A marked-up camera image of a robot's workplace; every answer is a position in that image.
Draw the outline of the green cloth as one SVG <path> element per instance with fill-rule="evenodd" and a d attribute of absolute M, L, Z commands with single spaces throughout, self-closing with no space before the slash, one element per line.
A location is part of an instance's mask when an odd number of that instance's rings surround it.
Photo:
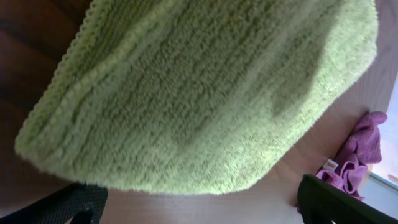
<path fill-rule="evenodd" d="M 72 182 L 245 190 L 368 69 L 377 32 L 374 1 L 95 0 L 14 149 Z"/>

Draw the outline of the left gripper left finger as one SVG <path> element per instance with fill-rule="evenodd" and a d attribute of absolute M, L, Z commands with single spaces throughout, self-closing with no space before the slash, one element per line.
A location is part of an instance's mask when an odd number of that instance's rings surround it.
<path fill-rule="evenodd" d="M 1 224 L 98 224 L 108 189 L 70 184 L 61 190 L 1 218 Z"/>

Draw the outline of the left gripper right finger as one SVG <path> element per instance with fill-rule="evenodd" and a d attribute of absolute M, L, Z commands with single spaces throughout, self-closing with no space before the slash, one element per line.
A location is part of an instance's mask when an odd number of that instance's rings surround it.
<path fill-rule="evenodd" d="M 297 193 L 304 224 L 397 224 L 395 218 L 305 174 Z"/>

